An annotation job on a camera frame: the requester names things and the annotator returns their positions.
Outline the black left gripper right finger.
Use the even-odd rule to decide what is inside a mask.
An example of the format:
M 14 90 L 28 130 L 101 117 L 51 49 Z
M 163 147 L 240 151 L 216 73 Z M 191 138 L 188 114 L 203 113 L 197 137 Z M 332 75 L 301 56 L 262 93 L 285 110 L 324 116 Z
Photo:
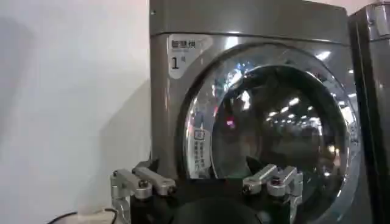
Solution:
M 294 223 L 297 207 L 302 203 L 303 173 L 293 166 L 286 166 L 282 169 L 275 164 L 263 165 L 249 156 L 246 162 L 252 176 L 243 179 L 243 194 L 259 194 L 265 187 L 267 194 L 274 198 L 286 197 L 289 202 L 288 223 Z

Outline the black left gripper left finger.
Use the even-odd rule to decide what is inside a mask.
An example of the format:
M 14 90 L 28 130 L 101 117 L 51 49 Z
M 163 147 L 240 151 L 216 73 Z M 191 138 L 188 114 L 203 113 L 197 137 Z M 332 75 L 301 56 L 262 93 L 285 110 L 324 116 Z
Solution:
M 122 223 L 131 222 L 130 200 L 146 201 L 154 195 L 169 197 L 177 190 L 175 180 L 157 173 L 158 159 L 139 162 L 132 170 L 118 169 L 110 175 L 112 206 Z

